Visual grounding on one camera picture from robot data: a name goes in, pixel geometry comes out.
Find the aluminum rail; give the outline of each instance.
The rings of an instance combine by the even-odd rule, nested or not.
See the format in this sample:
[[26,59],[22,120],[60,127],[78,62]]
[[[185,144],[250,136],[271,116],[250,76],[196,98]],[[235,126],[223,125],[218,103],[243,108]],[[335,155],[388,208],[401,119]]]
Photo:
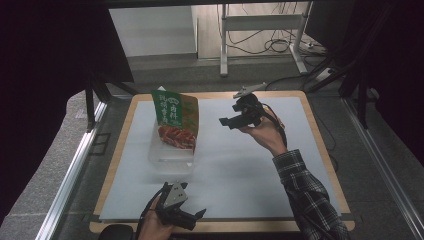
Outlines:
[[[95,111],[95,120],[99,122],[107,108],[107,104],[100,102]],[[94,136],[98,130],[98,124],[95,125],[91,132],[85,133],[78,146],[78,149],[72,159],[72,162],[68,168],[68,171],[59,187],[55,199],[44,219],[43,224],[37,234],[36,240],[48,240],[54,234],[59,220],[62,216],[63,210],[66,203],[71,195],[74,184],[78,178],[78,175],[84,165],[85,159],[89,152],[89,148],[94,140]]]
[[375,143],[371,133],[367,129],[364,129],[362,127],[362,124],[356,117],[356,109],[353,106],[352,102],[345,98],[342,98],[342,103],[345,105],[346,110],[356,127],[356,130],[358,131],[362,141],[367,147],[375,166],[380,172],[381,177],[386,183],[387,188],[389,189],[393,199],[398,205],[403,217],[411,228],[415,239],[423,240],[424,225],[419,213],[417,212],[408,195],[405,193],[402,186],[396,179],[396,176],[393,174],[392,170],[390,169],[390,166],[387,164],[384,155]]

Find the green label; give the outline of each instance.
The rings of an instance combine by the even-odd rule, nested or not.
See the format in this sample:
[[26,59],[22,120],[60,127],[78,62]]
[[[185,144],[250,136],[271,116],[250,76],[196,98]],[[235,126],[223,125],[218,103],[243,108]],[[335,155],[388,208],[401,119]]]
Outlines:
[[158,125],[183,128],[182,101],[179,93],[153,90]]
[[152,91],[158,125],[189,130],[197,137],[199,102],[197,98],[162,90]]

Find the gray floor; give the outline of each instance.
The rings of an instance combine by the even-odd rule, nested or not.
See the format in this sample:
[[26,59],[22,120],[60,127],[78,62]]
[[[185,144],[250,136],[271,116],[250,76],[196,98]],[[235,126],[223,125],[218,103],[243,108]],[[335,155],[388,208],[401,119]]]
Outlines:
[[[145,59],[130,59],[136,80],[130,86],[147,93],[164,86],[178,92],[237,91],[241,86],[271,82],[298,74],[291,58],[231,60],[229,76],[221,78],[217,61],[193,61],[180,58],[167,62],[156,59],[151,65]],[[272,84],[268,90],[297,90],[302,78]],[[415,239],[401,211],[388,191],[370,154],[360,139],[344,105],[337,96],[337,81],[308,99],[329,153],[356,227],[353,239]],[[98,143],[109,138],[108,145],[91,148],[69,204],[54,234],[54,239],[97,239],[88,229],[91,213],[100,192],[102,179],[113,154],[129,106],[130,97],[109,86],[116,95],[109,103],[107,121],[101,123]],[[67,116],[52,147],[27,189],[22,193],[0,229],[0,239],[34,239],[49,210],[69,164],[85,132],[85,95],[77,94],[68,103]],[[386,160],[421,215],[424,213],[424,169],[399,140],[374,108],[367,106],[370,132]],[[298,235],[195,235],[190,239],[300,239]]]

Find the dark curtain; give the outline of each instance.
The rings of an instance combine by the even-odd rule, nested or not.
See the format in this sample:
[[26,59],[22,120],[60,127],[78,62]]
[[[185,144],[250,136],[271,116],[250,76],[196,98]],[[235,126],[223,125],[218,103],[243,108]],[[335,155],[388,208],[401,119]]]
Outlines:
[[370,87],[385,121],[424,164],[424,5],[398,1],[368,60]]
[[133,81],[106,8],[0,4],[0,221],[55,138],[70,97],[99,73]]

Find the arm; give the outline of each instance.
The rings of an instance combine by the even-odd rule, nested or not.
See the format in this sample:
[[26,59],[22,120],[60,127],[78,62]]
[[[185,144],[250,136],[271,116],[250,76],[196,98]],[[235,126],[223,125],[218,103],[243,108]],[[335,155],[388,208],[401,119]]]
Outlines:
[[346,226],[330,204],[325,187],[307,170],[299,150],[287,150],[280,133],[269,119],[263,118],[258,126],[246,126],[240,131],[250,134],[274,156],[273,162],[296,223],[306,239],[349,239]]

